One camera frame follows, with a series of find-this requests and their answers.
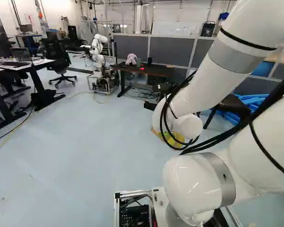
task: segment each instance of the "white robot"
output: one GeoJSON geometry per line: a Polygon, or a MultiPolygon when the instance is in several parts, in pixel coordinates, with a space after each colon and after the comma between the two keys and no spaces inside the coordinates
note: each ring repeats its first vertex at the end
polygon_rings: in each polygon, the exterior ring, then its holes
{"type": "MultiPolygon", "coordinates": [[[[190,84],[169,104],[168,127],[195,139],[203,124],[193,113],[219,103],[283,40],[284,0],[238,1],[190,84]]],[[[152,116],[156,131],[165,101],[152,116]]],[[[163,184],[168,207],[186,225],[198,227],[216,208],[266,192],[284,193],[284,98],[237,133],[229,148],[169,160],[163,184]]],[[[172,225],[166,214],[159,227],[172,225]]]]}
{"type": "Polygon", "coordinates": [[[93,61],[96,62],[96,70],[101,71],[102,64],[105,63],[105,59],[103,55],[101,54],[103,50],[103,44],[107,43],[108,39],[100,34],[95,34],[93,41],[90,45],[82,45],[80,47],[85,47],[89,49],[90,54],[92,55],[93,61]]]}

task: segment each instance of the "desk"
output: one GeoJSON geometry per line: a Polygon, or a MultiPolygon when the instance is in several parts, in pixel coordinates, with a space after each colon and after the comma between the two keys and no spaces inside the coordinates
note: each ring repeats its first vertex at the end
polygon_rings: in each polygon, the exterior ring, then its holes
{"type": "Polygon", "coordinates": [[[117,65],[112,65],[112,68],[115,70],[120,70],[121,74],[121,92],[117,95],[118,98],[124,95],[124,93],[126,93],[129,89],[131,89],[131,86],[125,87],[125,72],[138,72],[165,78],[170,78],[174,75],[174,68],[168,68],[164,65],[152,64],[148,66],[146,64],[143,64],[144,70],[140,70],[136,65],[128,65],[124,67],[124,64],[125,62],[117,65]]]}
{"type": "Polygon", "coordinates": [[[4,126],[12,123],[13,121],[19,119],[20,117],[23,117],[26,113],[25,112],[18,112],[17,114],[13,114],[6,103],[4,102],[4,97],[0,95],[0,112],[4,117],[4,120],[0,118],[0,129],[4,126]]]}
{"type": "Polygon", "coordinates": [[[53,101],[49,101],[46,95],[46,90],[44,89],[43,84],[37,74],[38,70],[47,67],[49,63],[54,62],[54,61],[55,60],[50,60],[50,59],[39,59],[39,60],[33,61],[34,65],[29,64],[29,65],[21,66],[18,68],[14,68],[14,66],[9,66],[9,65],[0,65],[0,69],[10,70],[10,71],[29,72],[33,80],[33,83],[35,85],[35,88],[37,92],[39,93],[40,98],[43,101],[43,106],[35,109],[36,111],[38,111],[50,105],[51,103],[58,101],[59,99],[62,99],[63,97],[65,97],[65,95],[59,95],[59,96],[56,96],[53,101]]]}

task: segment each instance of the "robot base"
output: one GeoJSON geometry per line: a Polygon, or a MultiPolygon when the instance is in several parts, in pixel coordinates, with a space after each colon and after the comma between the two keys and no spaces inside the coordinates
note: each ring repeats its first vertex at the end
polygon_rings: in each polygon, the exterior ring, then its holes
{"type": "MultiPolygon", "coordinates": [[[[133,201],[138,197],[149,197],[151,202],[149,203],[149,226],[150,227],[191,227],[184,223],[177,214],[174,212],[169,204],[169,200],[166,196],[163,187],[153,188],[151,191],[124,191],[116,192],[114,198],[115,208],[115,222],[114,227],[122,227],[120,220],[120,209],[122,209],[123,201],[133,201]]],[[[236,221],[236,217],[232,215],[229,208],[226,210],[229,213],[229,217],[226,221],[223,213],[220,209],[214,211],[213,217],[204,224],[204,227],[240,227],[239,222],[236,221]]]]}

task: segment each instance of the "black cable tie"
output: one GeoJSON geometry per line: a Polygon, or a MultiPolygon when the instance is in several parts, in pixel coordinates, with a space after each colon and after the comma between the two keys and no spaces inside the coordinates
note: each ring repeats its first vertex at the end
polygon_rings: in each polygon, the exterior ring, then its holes
{"type": "Polygon", "coordinates": [[[283,174],[284,174],[284,168],[268,153],[268,151],[264,148],[264,146],[261,144],[259,138],[257,137],[257,134],[255,132],[254,126],[253,126],[253,122],[251,121],[249,123],[250,126],[250,131],[251,134],[253,136],[253,138],[255,139],[255,142],[257,143],[257,145],[259,146],[259,148],[262,150],[262,152],[264,153],[264,155],[268,158],[268,160],[274,164],[274,166],[280,170],[283,174]]]}

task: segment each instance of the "black office chair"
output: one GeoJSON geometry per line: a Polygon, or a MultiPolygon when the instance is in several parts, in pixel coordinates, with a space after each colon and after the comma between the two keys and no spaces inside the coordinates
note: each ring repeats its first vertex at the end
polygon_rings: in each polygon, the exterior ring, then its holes
{"type": "Polygon", "coordinates": [[[70,57],[68,56],[68,53],[65,51],[64,45],[59,40],[51,40],[43,39],[43,45],[45,47],[46,51],[46,58],[47,59],[53,59],[56,60],[55,62],[52,62],[48,65],[48,70],[54,70],[56,73],[61,74],[60,77],[51,79],[48,81],[49,84],[52,84],[53,81],[58,81],[55,84],[55,87],[58,89],[58,85],[62,81],[68,81],[71,82],[73,86],[76,86],[75,81],[71,80],[74,78],[77,80],[76,76],[65,76],[67,68],[71,64],[70,57]]]}

